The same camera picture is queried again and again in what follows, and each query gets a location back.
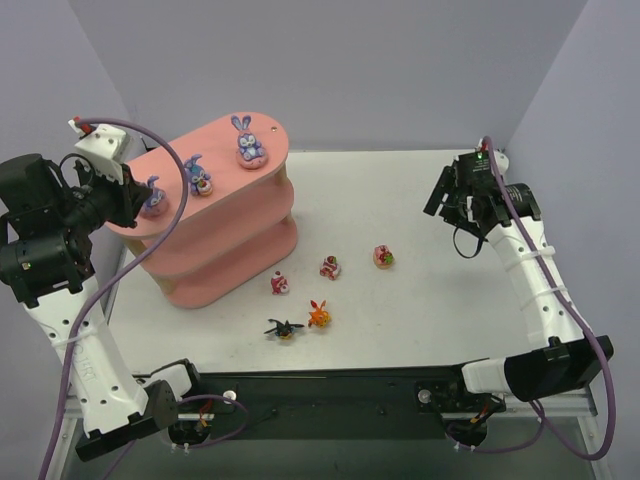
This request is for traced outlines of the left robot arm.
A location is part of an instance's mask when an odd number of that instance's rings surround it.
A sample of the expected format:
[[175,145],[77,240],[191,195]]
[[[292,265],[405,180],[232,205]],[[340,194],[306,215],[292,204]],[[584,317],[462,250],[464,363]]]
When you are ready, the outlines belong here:
[[176,361],[146,384],[126,367],[99,306],[103,290],[90,260],[89,236],[106,223],[133,228],[150,185],[122,166],[118,180],[103,177],[84,158],[69,186],[59,165],[39,154],[1,165],[1,281],[41,326],[63,365],[59,399],[73,389],[81,403],[83,461],[170,429],[179,402],[196,382],[194,366]]

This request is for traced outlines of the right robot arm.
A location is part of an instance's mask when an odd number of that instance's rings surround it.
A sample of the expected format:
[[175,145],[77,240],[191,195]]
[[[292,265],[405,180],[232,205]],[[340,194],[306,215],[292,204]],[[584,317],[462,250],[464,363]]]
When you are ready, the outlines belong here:
[[568,290],[531,189],[499,186],[488,152],[472,151],[444,167],[424,211],[494,249],[526,323],[530,351],[465,364],[467,391],[529,402],[586,387],[601,365],[567,306]]

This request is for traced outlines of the orange bunny toy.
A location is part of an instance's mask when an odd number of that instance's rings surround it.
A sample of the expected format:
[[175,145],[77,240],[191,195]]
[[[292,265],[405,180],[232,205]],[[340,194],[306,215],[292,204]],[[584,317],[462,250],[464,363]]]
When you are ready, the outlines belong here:
[[310,301],[312,310],[309,312],[309,320],[307,322],[308,327],[324,328],[329,325],[331,321],[331,315],[326,309],[326,301],[317,303],[314,300]]

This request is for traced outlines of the small purple bunny with cake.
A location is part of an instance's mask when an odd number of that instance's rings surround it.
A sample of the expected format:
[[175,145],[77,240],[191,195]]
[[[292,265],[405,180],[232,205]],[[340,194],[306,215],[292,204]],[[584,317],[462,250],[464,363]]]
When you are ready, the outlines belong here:
[[193,196],[209,196],[213,192],[211,175],[198,164],[201,154],[194,154],[183,163]]

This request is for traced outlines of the black winged toy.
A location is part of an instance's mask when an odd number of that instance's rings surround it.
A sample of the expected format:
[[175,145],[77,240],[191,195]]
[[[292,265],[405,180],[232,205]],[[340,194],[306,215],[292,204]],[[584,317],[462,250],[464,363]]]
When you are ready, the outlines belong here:
[[280,340],[292,339],[294,334],[304,328],[303,324],[290,323],[288,320],[282,322],[277,319],[269,319],[272,327],[264,332],[265,335],[273,335]]

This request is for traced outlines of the strawberry cake slice toy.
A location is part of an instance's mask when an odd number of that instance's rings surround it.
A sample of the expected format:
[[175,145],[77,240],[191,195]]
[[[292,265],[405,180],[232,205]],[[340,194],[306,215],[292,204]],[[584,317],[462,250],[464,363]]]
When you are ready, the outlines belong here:
[[319,269],[319,274],[329,280],[336,280],[341,273],[341,265],[334,255],[329,255],[323,259]]

